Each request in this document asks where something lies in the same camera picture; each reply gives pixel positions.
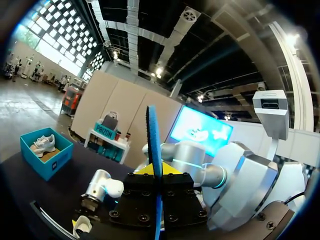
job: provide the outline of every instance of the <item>monitor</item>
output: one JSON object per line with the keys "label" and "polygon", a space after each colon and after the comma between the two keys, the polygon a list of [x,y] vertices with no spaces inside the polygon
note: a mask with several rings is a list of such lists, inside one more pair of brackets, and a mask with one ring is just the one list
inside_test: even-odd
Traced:
{"label": "monitor", "polygon": [[182,107],[170,137],[177,141],[193,141],[204,145],[205,153],[214,157],[217,150],[228,144],[233,127],[223,121]]}

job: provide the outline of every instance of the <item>black table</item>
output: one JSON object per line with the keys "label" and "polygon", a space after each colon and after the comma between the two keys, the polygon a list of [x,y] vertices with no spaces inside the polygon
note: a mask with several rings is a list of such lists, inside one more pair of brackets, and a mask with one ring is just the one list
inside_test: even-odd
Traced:
{"label": "black table", "polygon": [[31,230],[45,239],[48,229],[40,223],[30,206],[37,201],[59,225],[72,233],[72,217],[79,206],[80,196],[86,192],[98,169],[104,169],[116,180],[123,181],[132,168],[106,159],[75,143],[72,159],[49,181],[40,177],[19,152],[1,164],[6,185]]}

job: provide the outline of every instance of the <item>concrete floor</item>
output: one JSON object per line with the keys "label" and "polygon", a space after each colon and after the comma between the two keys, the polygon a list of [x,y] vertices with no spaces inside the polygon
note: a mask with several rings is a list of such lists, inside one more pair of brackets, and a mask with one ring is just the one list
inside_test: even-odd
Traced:
{"label": "concrete floor", "polygon": [[60,114],[63,93],[30,79],[0,78],[0,162],[20,151],[20,136],[42,128],[68,134],[71,118]]}

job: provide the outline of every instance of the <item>shoe box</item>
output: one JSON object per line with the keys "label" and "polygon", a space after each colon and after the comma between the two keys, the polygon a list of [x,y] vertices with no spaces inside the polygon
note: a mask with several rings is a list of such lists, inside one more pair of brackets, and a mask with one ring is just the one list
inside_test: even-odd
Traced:
{"label": "shoe box", "polygon": [[[55,137],[56,151],[37,157],[30,146],[42,135]],[[21,153],[25,161],[46,181],[48,181],[72,157],[74,144],[52,128],[43,128],[20,136]]]}

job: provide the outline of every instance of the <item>white sneaker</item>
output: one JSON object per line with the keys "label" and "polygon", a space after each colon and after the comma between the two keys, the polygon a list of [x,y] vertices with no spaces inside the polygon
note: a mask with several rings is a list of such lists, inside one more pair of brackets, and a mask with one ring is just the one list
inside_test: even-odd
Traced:
{"label": "white sneaker", "polygon": [[42,158],[44,156],[44,152],[54,152],[56,150],[56,141],[53,134],[49,137],[42,136],[33,143],[34,144],[31,145],[30,149],[38,158]]}

